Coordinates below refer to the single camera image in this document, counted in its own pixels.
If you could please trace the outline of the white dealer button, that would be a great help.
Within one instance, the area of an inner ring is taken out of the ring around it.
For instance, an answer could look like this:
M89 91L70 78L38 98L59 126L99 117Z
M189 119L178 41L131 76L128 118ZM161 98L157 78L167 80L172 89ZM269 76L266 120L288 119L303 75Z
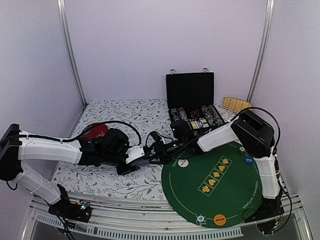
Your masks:
M180 159L178 165L182 168L186 168L189 165L189 161L187 159Z

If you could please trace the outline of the blue small blind button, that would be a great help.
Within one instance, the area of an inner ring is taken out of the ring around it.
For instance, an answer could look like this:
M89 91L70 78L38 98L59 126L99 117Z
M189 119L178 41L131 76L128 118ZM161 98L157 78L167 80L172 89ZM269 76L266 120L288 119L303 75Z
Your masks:
M244 158L244 162L247 164L247 165L252 165L254 163L254 159L250 156L246 156Z

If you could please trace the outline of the green white poker chip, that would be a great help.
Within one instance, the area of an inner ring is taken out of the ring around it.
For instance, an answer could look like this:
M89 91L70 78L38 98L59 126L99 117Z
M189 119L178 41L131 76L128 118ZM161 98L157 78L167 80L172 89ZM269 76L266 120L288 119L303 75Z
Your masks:
M205 226L207 224L207 218L203 214L198 214L195 216L195 223L198 226Z

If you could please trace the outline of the orange big blind button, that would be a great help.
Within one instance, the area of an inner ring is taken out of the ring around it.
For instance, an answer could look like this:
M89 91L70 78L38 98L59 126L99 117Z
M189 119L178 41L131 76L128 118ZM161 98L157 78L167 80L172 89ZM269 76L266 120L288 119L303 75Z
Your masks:
M227 223L227 218L223 214L217 214L213 217L213 223L216 226L224 226Z

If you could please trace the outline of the blue grey cloth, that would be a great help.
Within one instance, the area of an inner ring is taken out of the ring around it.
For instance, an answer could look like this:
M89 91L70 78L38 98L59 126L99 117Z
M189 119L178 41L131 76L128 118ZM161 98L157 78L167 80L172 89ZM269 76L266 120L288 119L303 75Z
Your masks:
M131 163L131 166L143 167L143 166L147 166L148 164L149 164L149 161L146 159L137 159Z

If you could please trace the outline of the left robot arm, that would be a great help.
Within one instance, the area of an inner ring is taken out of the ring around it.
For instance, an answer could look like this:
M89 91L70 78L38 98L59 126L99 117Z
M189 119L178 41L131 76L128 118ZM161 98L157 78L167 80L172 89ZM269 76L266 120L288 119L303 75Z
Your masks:
M88 125L74 138L55 138L21 131L11 124L0 140L0 179L22 185L32 194L43 198L63 216L74 213L65 188L53 184L32 169L28 160L62 161L80 166L111 165L123 174L136 159L136 147L121 130L103 123Z

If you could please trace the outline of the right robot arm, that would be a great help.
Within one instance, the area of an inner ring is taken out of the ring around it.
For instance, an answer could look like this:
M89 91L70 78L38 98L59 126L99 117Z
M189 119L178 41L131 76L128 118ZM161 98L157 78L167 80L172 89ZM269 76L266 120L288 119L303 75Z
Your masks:
M175 141L164 143L161 137L157 137L153 146L129 147L124 164L131 166L139 159L158 159L159 164L164 165L187 147L191 147L191 153L196 155L239 141L243 150L256 162L262 183L262 197L267 199L259 206L258 213L262 218L269 218L278 210L275 199L281 192L277 162L277 145L280 139L274 137L273 127L253 112L255 109L254 106L244 108L230 121L198 136L194 135L185 120L175 120L170 124Z

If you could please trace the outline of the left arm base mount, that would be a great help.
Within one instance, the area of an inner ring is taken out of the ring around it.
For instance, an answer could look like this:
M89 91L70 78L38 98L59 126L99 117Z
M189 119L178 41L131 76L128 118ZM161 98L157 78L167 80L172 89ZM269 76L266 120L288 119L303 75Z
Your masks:
M55 204L50 204L48 212L64 219L88 223L92 213L90 202L81 199L72 203L66 189L60 184L57 184L57 187L60 190L60 200Z

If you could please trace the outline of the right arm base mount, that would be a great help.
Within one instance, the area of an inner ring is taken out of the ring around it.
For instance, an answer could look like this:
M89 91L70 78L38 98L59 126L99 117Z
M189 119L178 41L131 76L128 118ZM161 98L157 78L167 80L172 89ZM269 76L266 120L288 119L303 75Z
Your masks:
M285 213L284 208L281 204L282 195L285 194L289 200L289 214L284 223L280 223ZM247 208L242 212L241 218L245 223L250 223L254 221L259 221L271 217L279 216L279 219L273 221L273 226L268 222L259 223L256 225L257 230L264 236L273 235L279 232L290 220L293 211L293 202L287 191L283 188L280 189L279 195L276 199L266 199L262 200L260 207L257 210L253 208Z

